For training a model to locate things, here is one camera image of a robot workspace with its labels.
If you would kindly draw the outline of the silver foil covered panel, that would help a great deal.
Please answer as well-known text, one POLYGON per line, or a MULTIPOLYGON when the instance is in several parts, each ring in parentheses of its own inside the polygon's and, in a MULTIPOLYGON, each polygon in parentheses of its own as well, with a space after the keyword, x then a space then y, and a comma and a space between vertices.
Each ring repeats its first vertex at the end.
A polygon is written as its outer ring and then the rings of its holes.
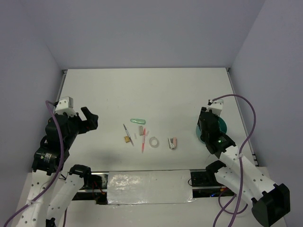
POLYGON ((111 205, 193 202, 189 170, 110 172, 107 202, 111 205))

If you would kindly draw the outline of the pink red gel pen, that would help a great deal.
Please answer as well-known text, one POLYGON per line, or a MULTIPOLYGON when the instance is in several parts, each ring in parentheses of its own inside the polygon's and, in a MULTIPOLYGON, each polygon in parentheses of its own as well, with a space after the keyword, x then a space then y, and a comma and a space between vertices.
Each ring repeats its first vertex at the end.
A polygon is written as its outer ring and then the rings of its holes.
POLYGON ((142 135, 142 153, 144 153, 145 138, 146 138, 146 128, 143 129, 143 135, 142 135))

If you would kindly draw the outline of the green translucent highlighter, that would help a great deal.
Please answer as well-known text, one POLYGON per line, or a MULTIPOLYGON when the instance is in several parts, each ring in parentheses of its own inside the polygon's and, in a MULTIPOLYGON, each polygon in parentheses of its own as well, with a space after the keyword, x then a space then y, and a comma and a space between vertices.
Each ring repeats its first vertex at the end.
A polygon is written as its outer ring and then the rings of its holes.
POLYGON ((138 119, 138 118, 131 118, 130 122, 140 124, 140 125, 146 124, 146 121, 144 119, 138 119))

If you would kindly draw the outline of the grey beige eraser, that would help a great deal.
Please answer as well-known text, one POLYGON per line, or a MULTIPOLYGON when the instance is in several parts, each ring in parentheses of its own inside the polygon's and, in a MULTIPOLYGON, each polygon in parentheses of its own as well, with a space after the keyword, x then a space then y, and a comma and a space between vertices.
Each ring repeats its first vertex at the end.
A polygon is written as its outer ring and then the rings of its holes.
POLYGON ((143 126, 139 126, 139 135, 142 136, 144 134, 143 126))

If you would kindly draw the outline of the yellow eraser block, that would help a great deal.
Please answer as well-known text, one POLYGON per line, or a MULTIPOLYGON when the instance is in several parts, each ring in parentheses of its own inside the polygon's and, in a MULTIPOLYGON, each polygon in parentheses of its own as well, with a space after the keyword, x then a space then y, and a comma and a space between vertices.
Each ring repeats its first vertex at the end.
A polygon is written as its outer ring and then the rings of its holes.
POLYGON ((129 136, 124 136, 124 140, 125 140, 125 143, 131 142, 131 139, 129 136))

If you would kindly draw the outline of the teal round divided organizer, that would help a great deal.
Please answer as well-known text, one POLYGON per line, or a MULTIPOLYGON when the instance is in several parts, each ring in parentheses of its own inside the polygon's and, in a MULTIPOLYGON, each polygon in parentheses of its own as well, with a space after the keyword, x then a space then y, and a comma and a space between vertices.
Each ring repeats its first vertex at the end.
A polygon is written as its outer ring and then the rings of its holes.
MULTIPOLYGON (((226 122, 224 121, 223 118, 219 117, 218 118, 218 123, 219 123, 219 128, 220 128, 220 131, 223 132, 223 133, 227 133, 227 124, 226 122)), ((199 128, 199 125, 197 124, 196 126, 196 136, 198 137, 199 141, 204 143, 201 139, 201 130, 199 128)))

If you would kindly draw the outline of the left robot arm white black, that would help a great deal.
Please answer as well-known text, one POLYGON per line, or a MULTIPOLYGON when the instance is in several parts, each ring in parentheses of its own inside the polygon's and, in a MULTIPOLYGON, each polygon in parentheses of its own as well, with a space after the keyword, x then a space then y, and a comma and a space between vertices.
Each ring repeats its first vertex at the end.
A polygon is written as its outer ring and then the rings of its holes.
POLYGON ((18 227, 56 227, 66 220, 66 211, 80 188, 92 185, 91 168, 74 165, 68 172, 61 189, 54 188, 61 175, 69 150, 80 134, 96 130, 98 116, 82 107, 86 120, 82 120, 73 109, 56 108, 45 127, 46 135, 34 154, 32 164, 32 182, 26 204, 20 214, 18 227))

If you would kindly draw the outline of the pink mini stapler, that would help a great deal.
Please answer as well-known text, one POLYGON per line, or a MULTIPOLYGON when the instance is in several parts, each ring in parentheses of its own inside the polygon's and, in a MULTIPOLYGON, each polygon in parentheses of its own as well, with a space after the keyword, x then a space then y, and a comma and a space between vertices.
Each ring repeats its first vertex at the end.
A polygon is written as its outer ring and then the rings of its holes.
POLYGON ((176 137, 168 138, 168 144, 171 150, 175 150, 177 147, 177 138, 176 137))

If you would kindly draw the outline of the blue ballpoint pen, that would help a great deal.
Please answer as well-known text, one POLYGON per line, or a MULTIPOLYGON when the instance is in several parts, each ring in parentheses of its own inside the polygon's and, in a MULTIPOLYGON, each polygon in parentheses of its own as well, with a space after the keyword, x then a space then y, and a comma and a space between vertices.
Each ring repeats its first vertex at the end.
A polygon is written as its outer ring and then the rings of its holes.
POLYGON ((130 140, 132 146, 134 147, 134 143, 133 143, 133 141, 132 141, 132 138, 131 138, 131 136, 130 136, 130 133, 129 133, 127 127, 125 126, 125 124, 123 124, 123 127, 124 127, 124 129, 125 129, 125 132, 126 132, 128 138, 129 138, 129 140, 130 140))

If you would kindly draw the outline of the clear tape roll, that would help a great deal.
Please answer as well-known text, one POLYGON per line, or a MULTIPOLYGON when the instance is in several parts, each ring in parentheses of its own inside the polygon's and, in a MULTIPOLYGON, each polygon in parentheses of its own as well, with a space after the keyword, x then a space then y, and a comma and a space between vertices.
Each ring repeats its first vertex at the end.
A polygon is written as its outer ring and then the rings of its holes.
POLYGON ((152 147, 152 148, 157 148, 159 146, 159 141, 156 137, 151 137, 149 139, 149 145, 152 147))

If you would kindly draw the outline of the aluminium table edge rail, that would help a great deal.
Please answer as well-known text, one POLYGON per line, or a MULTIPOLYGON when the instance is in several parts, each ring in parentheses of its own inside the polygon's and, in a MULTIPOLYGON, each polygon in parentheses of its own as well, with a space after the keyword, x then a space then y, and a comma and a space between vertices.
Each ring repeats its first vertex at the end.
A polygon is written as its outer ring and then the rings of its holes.
MULTIPOLYGON (((228 78, 229 78, 229 81, 230 81, 230 84, 231 84, 231 87, 232 87, 232 92, 233 92, 234 94, 237 94, 237 92, 236 92, 236 90, 235 90, 235 86, 234 86, 234 84, 233 84, 233 82, 232 82, 232 78, 231 78, 231 74, 230 74, 230 68, 225 68, 225 69, 226 69, 226 71, 227 71, 227 75, 228 75, 228 78)), ((243 116, 242 109, 241 109, 241 102, 244 102, 246 105, 248 105, 248 104, 247 104, 247 102, 246 102, 245 100, 243 100, 243 99, 241 99, 241 98, 238 98, 238 97, 236 97, 235 100, 236 100, 237 107, 238 107, 238 110, 239 110, 239 113, 240 113, 240 116, 241 116, 241 121, 242 121, 244 130, 245 130, 246 136, 249 136, 250 132, 249 132, 249 130, 248 130, 248 128, 247 128, 247 125, 246 125, 246 123, 245 123, 245 120, 244 120, 244 116, 243 116)), ((260 165, 259 165, 259 163, 258 163, 258 159, 257 159, 256 153, 255 153, 255 151, 254 151, 254 149, 253 149, 253 147, 252 147, 250 138, 249 138, 249 140, 247 141, 246 145, 248 145, 249 148, 250 148, 250 152, 251 152, 252 157, 253 157, 253 163, 254 163, 254 165, 255 165, 256 167, 260 167, 260 165)))

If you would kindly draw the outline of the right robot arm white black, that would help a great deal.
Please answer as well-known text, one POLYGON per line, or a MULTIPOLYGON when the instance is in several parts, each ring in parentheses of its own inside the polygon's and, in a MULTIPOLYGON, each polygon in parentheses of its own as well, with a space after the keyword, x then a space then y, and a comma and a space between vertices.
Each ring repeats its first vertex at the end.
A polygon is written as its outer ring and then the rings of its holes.
POLYGON ((200 139, 217 161, 207 166, 206 181, 229 188, 247 204, 257 222, 270 227, 290 212, 290 191, 276 184, 250 162, 220 130, 219 109, 202 107, 197 126, 200 139))

